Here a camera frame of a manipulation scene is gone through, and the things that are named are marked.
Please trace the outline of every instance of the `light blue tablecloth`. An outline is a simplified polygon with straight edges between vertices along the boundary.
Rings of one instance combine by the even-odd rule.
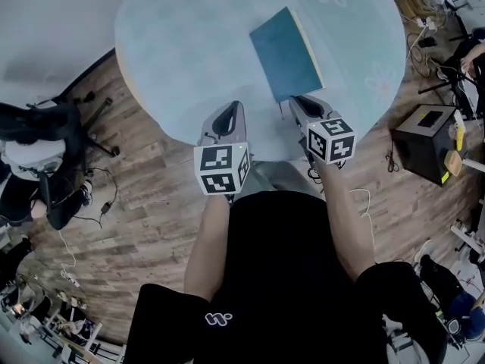
[[[405,70],[393,0],[124,0],[117,53],[148,113],[171,137],[196,144],[203,121],[238,99],[257,160],[302,156],[249,38],[279,10],[294,10],[309,38],[327,101],[362,138],[390,107]]]

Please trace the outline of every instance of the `sneaker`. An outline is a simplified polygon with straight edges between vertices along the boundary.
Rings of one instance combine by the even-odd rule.
[[[424,255],[429,255],[431,253],[431,251],[433,250],[431,246],[432,242],[433,241],[431,239],[424,242],[423,246],[419,249],[419,251],[416,252],[415,263],[420,264],[421,258]]]
[[[80,190],[83,192],[84,199],[83,199],[83,206],[89,206],[92,204],[92,184],[88,180],[84,181],[84,184],[81,185]]]

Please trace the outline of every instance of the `black t-shirt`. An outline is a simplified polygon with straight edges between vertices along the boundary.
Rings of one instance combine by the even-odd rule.
[[[124,362],[387,362],[383,314],[442,361],[444,330],[408,263],[375,265],[352,283],[325,202],[263,192],[230,210],[224,282],[211,303],[142,287]]]

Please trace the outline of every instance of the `chair wheel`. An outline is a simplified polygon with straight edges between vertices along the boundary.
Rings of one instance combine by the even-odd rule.
[[[87,102],[92,102],[94,101],[96,98],[96,94],[94,94],[94,92],[89,92],[88,94],[86,94],[86,97],[84,97],[84,100],[83,102],[84,103],[87,103]]]

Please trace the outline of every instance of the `plug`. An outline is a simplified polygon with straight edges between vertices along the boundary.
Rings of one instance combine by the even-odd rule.
[[[101,214],[105,215],[106,213],[109,212],[109,209],[111,209],[111,204],[109,202],[105,203],[103,207],[101,208]]]

